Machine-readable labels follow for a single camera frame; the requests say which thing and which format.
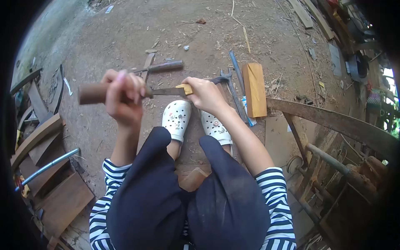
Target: chisel blade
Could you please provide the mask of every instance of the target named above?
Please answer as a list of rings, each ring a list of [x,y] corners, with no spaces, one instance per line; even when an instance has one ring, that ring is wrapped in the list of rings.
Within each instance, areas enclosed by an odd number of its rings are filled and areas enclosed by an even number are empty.
[[[183,88],[162,88],[153,90],[153,95],[159,96],[186,96]]]

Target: dirt ground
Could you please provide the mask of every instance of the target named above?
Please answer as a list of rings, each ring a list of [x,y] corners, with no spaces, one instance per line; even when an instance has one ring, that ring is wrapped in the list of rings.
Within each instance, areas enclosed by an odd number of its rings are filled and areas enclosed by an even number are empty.
[[[353,109],[353,116],[362,118],[356,104],[344,61],[341,58],[342,77],[332,73],[328,43],[317,23],[314,29],[305,30],[290,5],[279,0],[285,12],[274,0],[235,0],[234,17],[245,25],[251,48],[248,52],[241,26],[230,17],[232,2],[195,0],[103,0],[88,5],[86,0],[53,0],[33,23],[22,44],[17,60],[20,65],[14,71],[14,82],[24,75],[36,57],[35,66],[43,67],[40,92],[48,98],[51,77],[62,63],[65,77],[73,94],[64,87],[60,115],[66,121],[64,147],[66,151],[81,148],[81,157],[76,160],[84,168],[83,179],[97,198],[104,195],[104,172],[102,161],[110,157],[115,143],[116,123],[108,116],[102,104],[79,106],[78,87],[89,82],[98,82],[109,68],[115,70],[141,68],[146,60],[147,49],[159,40],[154,63],[166,62],[167,58],[183,60],[181,71],[151,73],[147,84],[152,88],[175,86],[187,76],[213,78],[220,69],[227,71],[232,66],[228,51],[234,50],[239,65],[247,62],[262,64],[267,96],[294,101],[296,95],[306,95],[316,104],[314,85],[307,57],[314,74],[317,93],[318,82],[325,84],[326,100],[321,97],[320,107],[344,114]],[[107,7],[114,8],[105,14]],[[205,24],[194,23],[204,18]],[[304,52],[300,36],[307,53]],[[188,51],[183,47],[189,45]],[[308,49],[313,48],[317,59],[312,60]],[[277,92],[271,91],[271,81],[282,76]],[[235,73],[232,81],[238,95],[240,87]],[[226,95],[234,103],[231,95]],[[144,101],[144,117],[139,146],[143,144],[151,129],[161,125],[161,115],[175,96],[156,96]],[[201,150],[198,139],[204,135],[197,109],[193,107],[190,124],[185,134],[182,153],[177,168],[189,171],[195,166],[206,168],[208,161]],[[279,112],[269,112],[279,116]],[[257,120],[251,130],[264,142],[265,121]],[[235,158],[241,162],[236,148]],[[88,213],[86,208],[64,233],[75,249],[89,249]]]

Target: white crocs shoe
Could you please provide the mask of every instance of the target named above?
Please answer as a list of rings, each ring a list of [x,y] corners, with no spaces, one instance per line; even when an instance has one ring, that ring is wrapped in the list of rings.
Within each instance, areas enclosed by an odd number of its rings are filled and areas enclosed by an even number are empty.
[[[215,116],[201,110],[200,120],[206,135],[212,136],[215,139],[217,139],[218,142],[221,144],[221,146],[227,144],[232,145],[232,139],[230,137],[230,134]]]
[[[192,107],[188,101],[177,100],[167,105],[162,116],[162,126],[170,132],[171,139],[183,143],[191,113]]]

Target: wrench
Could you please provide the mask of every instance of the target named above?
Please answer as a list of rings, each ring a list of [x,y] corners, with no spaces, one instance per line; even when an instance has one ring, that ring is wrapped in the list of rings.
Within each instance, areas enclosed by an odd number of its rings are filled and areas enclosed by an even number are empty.
[[[228,72],[229,72],[228,74],[224,74],[224,71],[221,69],[220,76],[223,76],[223,77],[226,77],[229,79],[228,87],[232,93],[232,97],[233,97],[233,100],[235,101],[236,108],[238,109],[239,116],[244,121],[244,123],[248,123],[246,113],[243,112],[242,106],[240,105],[240,100],[239,100],[238,95],[236,94],[236,90],[232,84],[232,71],[230,70],[230,68],[228,68]]]

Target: striped sleeve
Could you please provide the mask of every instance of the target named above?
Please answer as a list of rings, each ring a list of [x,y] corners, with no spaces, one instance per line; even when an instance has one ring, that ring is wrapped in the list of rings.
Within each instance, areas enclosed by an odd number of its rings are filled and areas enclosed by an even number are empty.
[[[261,250],[296,249],[292,213],[288,206],[286,181],[281,168],[267,168],[256,176],[256,182],[265,196],[271,225]]]
[[[98,199],[94,204],[89,218],[90,247],[94,250],[114,250],[110,235],[107,232],[106,216],[110,208],[112,197],[124,181],[126,172],[132,164],[117,167],[110,159],[103,162],[103,170],[106,173],[106,195]]]

